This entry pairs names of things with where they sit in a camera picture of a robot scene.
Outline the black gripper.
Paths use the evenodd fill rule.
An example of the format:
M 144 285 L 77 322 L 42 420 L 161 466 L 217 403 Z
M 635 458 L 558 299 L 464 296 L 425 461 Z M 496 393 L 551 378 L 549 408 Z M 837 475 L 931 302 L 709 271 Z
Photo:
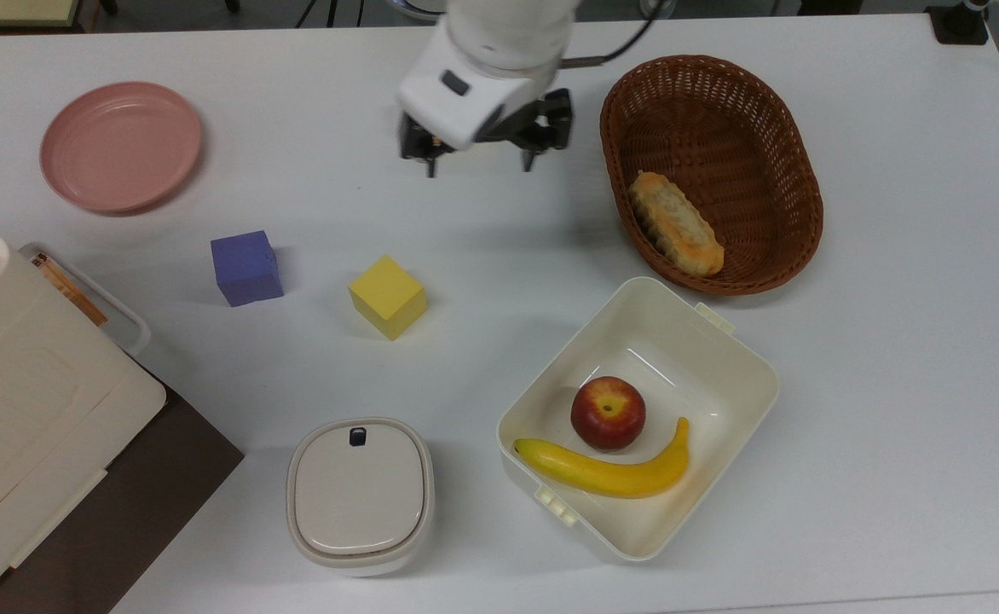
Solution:
M 531 172 L 535 157 L 569 146 L 573 120 L 569 90 L 558 89 L 506 118 L 501 118 L 496 109 L 477 132 L 473 143 L 510 142 L 522 151 L 523 172 Z M 401 116 L 398 142 L 401 157 L 425 163 L 428 178 L 435 177 L 438 157 L 455 152 L 452 145 L 432 135 L 407 115 Z

